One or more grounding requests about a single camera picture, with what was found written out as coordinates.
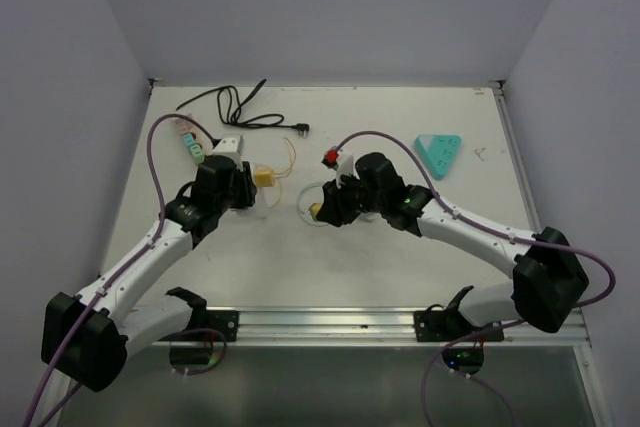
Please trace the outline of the white triangular power strip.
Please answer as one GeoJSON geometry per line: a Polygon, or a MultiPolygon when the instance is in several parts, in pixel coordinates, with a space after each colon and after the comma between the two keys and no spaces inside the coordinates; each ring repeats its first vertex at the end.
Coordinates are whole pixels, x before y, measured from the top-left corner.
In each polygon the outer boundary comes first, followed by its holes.
{"type": "Polygon", "coordinates": [[[266,166],[246,162],[243,179],[247,181],[248,194],[243,194],[239,198],[239,207],[234,208],[239,216],[247,219],[266,219],[270,213],[265,192],[267,188],[257,188],[254,183],[253,173],[258,167],[266,166]]]}

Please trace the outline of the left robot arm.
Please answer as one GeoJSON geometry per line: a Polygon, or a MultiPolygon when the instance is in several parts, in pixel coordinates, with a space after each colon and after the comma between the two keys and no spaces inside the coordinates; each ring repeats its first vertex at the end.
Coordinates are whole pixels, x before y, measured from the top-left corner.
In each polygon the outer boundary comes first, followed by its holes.
{"type": "Polygon", "coordinates": [[[140,243],[117,265],[70,296],[46,306],[42,360],[93,392],[114,382],[126,361],[152,343],[211,336],[207,302],[182,287],[143,306],[141,298],[194,250],[229,210],[254,207],[254,166],[225,155],[200,164],[194,181],[168,202],[140,243]]]}

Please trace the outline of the yellow cube charger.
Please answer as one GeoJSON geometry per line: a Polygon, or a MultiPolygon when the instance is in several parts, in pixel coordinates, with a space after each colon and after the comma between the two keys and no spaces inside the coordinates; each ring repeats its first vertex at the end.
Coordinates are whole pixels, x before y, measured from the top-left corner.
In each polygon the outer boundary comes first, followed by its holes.
{"type": "Polygon", "coordinates": [[[253,179],[257,188],[270,188],[277,183],[274,170],[268,167],[256,168],[253,173],[253,179]]]}
{"type": "Polygon", "coordinates": [[[313,203],[313,204],[310,205],[309,213],[310,213],[312,218],[314,218],[314,219],[317,218],[322,206],[323,206],[322,203],[313,203]]]}

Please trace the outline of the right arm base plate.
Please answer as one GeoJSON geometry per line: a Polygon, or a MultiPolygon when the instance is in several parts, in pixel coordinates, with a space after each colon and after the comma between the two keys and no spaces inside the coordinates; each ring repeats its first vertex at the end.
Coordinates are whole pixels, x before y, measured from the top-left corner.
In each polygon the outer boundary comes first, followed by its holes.
{"type": "Polygon", "coordinates": [[[471,333],[493,328],[500,323],[490,322],[483,326],[473,326],[459,312],[461,301],[473,289],[464,287],[454,298],[443,306],[432,304],[424,310],[413,313],[413,327],[417,342],[450,342],[471,333]]]}

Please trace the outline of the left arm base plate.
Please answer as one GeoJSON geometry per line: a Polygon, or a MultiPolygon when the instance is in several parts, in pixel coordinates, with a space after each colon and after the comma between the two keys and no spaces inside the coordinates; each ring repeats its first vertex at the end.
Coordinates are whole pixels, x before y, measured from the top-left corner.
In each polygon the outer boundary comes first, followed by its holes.
{"type": "Polygon", "coordinates": [[[240,313],[230,309],[207,309],[201,326],[219,331],[228,343],[237,340],[240,313]]]}

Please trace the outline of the yellow cube charger front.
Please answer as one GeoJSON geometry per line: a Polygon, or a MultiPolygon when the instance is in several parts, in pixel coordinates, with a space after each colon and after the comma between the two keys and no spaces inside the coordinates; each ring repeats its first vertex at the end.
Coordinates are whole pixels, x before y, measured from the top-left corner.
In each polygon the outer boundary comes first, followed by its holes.
{"type": "Polygon", "coordinates": [[[312,218],[314,218],[314,219],[317,218],[322,206],[323,206],[322,203],[313,203],[313,204],[310,205],[309,213],[310,213],[312,218]]]}

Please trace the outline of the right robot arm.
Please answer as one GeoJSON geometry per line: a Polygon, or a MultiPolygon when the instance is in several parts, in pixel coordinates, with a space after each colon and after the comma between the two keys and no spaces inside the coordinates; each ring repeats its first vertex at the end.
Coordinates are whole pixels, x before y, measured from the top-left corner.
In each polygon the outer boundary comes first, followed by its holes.
{"type": "Polygon", "coordinates": [[[523,320],[555,333],[589,285],[566,237],[512,229],[457,207],[441,206],[434,192],[404,182],[382,153],[359,159],[329,150],[322,160],[335,178],[322,187],[315,220],[342,227],[364,214],[380,215],[392,228],[456,247],[496,268],[506,282],[461,289],[446,306],[422,311],[421,324],[437,339],[468,339],[495,323],[523,320]]]}

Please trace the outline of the teal power strip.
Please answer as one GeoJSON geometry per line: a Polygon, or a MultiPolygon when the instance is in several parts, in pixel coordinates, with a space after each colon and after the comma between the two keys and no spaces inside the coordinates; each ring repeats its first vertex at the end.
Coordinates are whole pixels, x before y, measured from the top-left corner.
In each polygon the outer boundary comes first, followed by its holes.
{"type": "Polygon", "coordinates": [[[435,180],[446,177],[461,147],[458,135],[422,134],[415,138],[414,149],[435,180]]]}

